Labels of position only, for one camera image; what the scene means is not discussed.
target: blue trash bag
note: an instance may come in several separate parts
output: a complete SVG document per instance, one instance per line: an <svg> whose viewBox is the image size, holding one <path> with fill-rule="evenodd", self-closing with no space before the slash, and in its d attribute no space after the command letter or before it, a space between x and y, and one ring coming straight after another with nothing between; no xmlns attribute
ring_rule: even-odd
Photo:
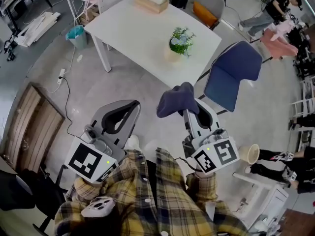
<svg viewBox="0 0 315 236"><path fill-rule="evenodd" d="M80 36L84 33L83 26L75 26L65 35L65 39L75 39L77 36Z"/></svg>

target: white table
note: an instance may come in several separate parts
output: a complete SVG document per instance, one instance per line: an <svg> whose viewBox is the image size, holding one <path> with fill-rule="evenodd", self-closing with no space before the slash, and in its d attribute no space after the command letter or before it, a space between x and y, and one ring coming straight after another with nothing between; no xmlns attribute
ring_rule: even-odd
<svg viewBox="0 0 315 236"><path fill-rule="evenodd" d="M176 27L188 27L196 34L191 57L169 62L165 48ZM93 38L107 72L111 70L103 43L142 66L169 87L188 81L194 85L208 64L221 38L190 15L169 5L160 14L123 0L85 26Z"/></svg>

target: purple fabric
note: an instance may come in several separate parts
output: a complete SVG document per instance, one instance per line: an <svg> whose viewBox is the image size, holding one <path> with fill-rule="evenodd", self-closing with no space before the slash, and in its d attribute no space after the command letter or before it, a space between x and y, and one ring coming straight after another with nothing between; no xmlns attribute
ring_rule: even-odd
<svg viewBox="0 0 315 236"><path fill-rule="evenodd" d="M199 114L199 108L193 94L193 86L184 82L172 90L164 92L157 107L157 117L164 118L175 112L188 109Z"/></svg>

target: blue chair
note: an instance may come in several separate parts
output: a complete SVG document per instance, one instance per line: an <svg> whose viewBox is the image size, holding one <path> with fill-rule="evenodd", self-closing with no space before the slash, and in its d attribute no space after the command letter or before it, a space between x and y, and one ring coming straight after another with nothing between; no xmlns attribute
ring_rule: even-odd
<svg viewBox="0 0 315 236"><path fill-rule="evenodd" d="M248 42L230 45L212 63L211 68L199 77L198 81L210 73L204 94L199 99L208 97L225 108L218 115L233 112L241 80L257 80L261 64L261 55Z"/></svg>

